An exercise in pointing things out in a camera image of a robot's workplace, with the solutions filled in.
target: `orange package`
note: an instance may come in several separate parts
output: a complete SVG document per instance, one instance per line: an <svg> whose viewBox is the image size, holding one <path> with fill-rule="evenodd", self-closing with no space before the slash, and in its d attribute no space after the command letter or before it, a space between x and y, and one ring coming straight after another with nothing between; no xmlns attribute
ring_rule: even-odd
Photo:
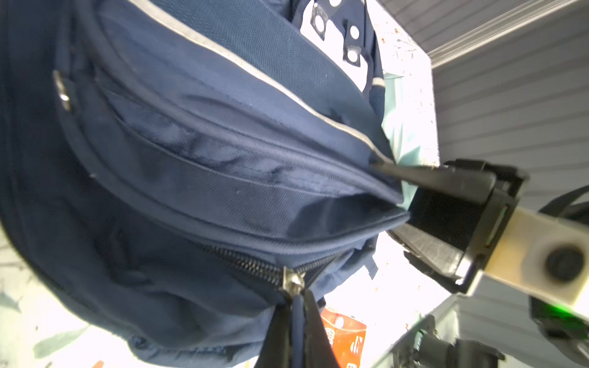
<svg viewBox="0 0 589 368"><path fill-rule="evenodd" d="M366 325L328 307L321 312L321 319L339 366L359 368Z"/></svg>

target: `bag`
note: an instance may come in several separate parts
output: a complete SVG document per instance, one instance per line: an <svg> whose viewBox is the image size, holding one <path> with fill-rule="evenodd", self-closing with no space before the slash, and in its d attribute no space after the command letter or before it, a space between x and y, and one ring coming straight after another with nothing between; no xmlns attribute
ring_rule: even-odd
<svg viewBox="0 0 589 368"><path fill-rule="evenodd" d="M257 355L284 267L319 301L407 220L360 0L9 5L2 223L140 359Z"/></svg>

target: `white trim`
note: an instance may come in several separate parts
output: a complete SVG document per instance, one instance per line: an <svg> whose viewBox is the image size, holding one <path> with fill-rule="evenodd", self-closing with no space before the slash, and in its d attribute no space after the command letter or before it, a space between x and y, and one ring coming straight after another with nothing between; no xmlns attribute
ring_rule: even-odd
<svg viewBox="0 0 589 368"><path fill-rule="evenodd" d="M346 132L349 135L355 137L356 139L359 139L362 142L364 142L384 162L394 164L394 161L391 160L390 158L388 158L387 156L385 156L384 154L382 154L382 152L380 152L378 150L378 148L376 148L374 143L364 133L359 132L358 130L356 130L354 128L348 127L345 124L334 121L334 120L318 113L311 106L307 105L303 100L301 100L297 95L295 95L290 90L288 90L286 87L284 87L282 84L280 84L277 81L275 81L274 79L270 78L268 75L262 73L256 67L254 67L252 64L249 64L247 61L240 58L238 55L229 51L225 47L215 43L214 41L208 39L204 35L196 32L195 30L193 30L192 28L190 28L186 24L180 22L178 19L175 19L173 16L166 13L161 8L157 7L151 1L149 1L149 0L127 0L127 1L129 1L130 3L135 5L141 11L143 11L147 16L149 16L151 19L155 20L156 22L158 22L162 26L168 28L169 30L177 33L178 35L184 37L185 39L189 40L190 42L192 42L198 46L201 46L201 47L204 47L210 51L213 51L214 53L216 53L216 54L222 56L223 58L231 61L232 63L236 64L238 67L240 67L244 71L248 72L252 76L271 85L275 89L278 89L280 92L282 92L283 94L288 96L291 100L293 100L294 102L299 104L305 110L309 111L315 117L323 120L324 122L328 123L329 125L333 126L334 128L337 128L343 132Z"/></svg>
<svg viewBox="0 0 589 368"><path fill-rule="evenodd" d="M378 86L378 87L385 87L385 80L383 78L372 78L372 85Z"/></svg>
<svg viewBox="0 0 589 368"><path fill-rule="evenodd" d="M578 0L530 0L428 52L432 69L451 62L499 37L537 21Z"/></svg>

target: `zipper pull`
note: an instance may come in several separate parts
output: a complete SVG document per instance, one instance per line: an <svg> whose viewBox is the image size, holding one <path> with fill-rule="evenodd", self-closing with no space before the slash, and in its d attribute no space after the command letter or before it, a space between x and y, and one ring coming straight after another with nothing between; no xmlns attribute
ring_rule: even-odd
<svg viewBox="0 0 589 368"><path fill-rule="evenodd" d="M292 301L295 296L300 295L305 289L305 274L297 273L294 270L284 266L282 269L282 287L281 291L289 296Z"/></svg>

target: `gray paneled wall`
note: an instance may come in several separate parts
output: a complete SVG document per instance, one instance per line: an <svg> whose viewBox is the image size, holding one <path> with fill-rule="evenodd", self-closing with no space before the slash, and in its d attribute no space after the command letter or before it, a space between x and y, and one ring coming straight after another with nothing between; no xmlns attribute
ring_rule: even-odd
<svg viewBox="0 0 589 368"><path fill-rule="evenodd" d="M589 2L435 69L434 96L442 162L527 169L533 210L589 184Z"/></svg>
<svg viewBox="0 0 589 368"><path fill-rule="evenodd" d="M380 1L425 52L432 51L526 2L526 0Z"/></svg>

